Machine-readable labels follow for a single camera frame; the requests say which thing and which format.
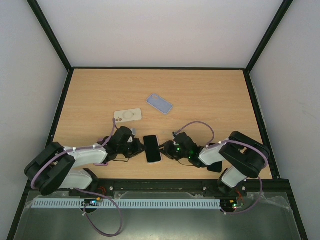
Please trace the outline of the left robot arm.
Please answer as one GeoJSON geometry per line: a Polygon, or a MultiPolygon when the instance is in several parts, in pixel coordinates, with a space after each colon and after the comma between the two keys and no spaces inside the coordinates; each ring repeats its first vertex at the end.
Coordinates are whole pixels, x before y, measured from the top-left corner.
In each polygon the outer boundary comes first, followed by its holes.
{"type": "Polygon", "coordinates": [[[106,167],[118,155],[129,160],[145,149],[132,129],[113,127],[110,136],[92,145],[67,147],[50,143],[25,167],[24,174],[31,181],[31,188],[43,196],[60,189],[95,191],[100,180],[87,165],[106,167]]]}

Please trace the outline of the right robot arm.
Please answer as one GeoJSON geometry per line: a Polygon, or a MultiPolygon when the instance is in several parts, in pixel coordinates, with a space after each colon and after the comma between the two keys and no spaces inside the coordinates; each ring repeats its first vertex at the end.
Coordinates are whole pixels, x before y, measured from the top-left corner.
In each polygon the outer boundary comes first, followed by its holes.
{"type": "Polygon", "coordinates": [[[182,132],[157,149],[171,160],[187,159],[196,168],[221,173],[216,185],[224,196],[239,191],[239,184],[246,179],[257,179],[271,155],[265,145],[238,131],[223,141],[206,146],[198,146],[182,132]]]}

